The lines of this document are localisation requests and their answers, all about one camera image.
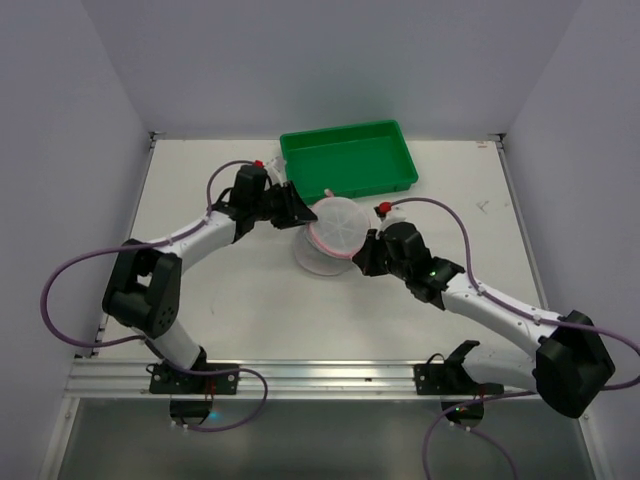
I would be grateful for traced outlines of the white pink mesh laundry bag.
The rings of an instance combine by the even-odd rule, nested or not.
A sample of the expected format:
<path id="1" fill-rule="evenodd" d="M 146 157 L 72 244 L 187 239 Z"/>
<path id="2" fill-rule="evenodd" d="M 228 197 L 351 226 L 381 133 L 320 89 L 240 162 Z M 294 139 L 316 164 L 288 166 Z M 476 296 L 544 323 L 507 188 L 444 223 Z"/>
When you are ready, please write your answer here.
<path id="1" fill-rule="evenodd" d="M 317 220 L 301 227 L 293 241 L 298 265 L 318 276 L 349 271 L 371 227 L 369 215 L 356 202 L 332 194 L 312 205 Z"/>

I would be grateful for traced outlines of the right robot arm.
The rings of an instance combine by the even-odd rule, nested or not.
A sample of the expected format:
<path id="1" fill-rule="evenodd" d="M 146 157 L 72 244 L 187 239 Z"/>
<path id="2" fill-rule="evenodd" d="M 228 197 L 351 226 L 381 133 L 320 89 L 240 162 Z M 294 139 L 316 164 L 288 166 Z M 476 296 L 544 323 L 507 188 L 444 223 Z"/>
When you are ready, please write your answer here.
<path id="1" fill-rule="evenodd" d="M 466 340 L 439 364 L 415 365 L 420 395 L 502 394 L 513 387 L 578 418 L 615 372 L 588 316 L 540 310 L 473 281 L 462 266 L 432 255 L 411 223 L 369 230 L 353 262 L 363 275 L 392 275 L 417 300 L 475 321 L 517 348 L 504 352 Z"/>

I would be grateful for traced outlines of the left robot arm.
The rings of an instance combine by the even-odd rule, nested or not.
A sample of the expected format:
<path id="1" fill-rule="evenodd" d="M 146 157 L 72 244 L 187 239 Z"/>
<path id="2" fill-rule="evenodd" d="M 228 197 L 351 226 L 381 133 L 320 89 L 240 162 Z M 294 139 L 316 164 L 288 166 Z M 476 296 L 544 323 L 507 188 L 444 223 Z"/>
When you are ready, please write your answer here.
<path id="1" fill-rule="evenodd" d="M 198 373 L 204 369 L 206 352 L 178 319 L 183 274 L 238 242 L 258 222 L 285 230 L 316 220 L 293 183 L 275 183 L 264 167 L 246 163 L 217 200 L 207 199 L 201 219 L 162 240 L 130 239 L 118 249 L 102 310 L 141 334 L 148 348 L 173 370 Z"/>

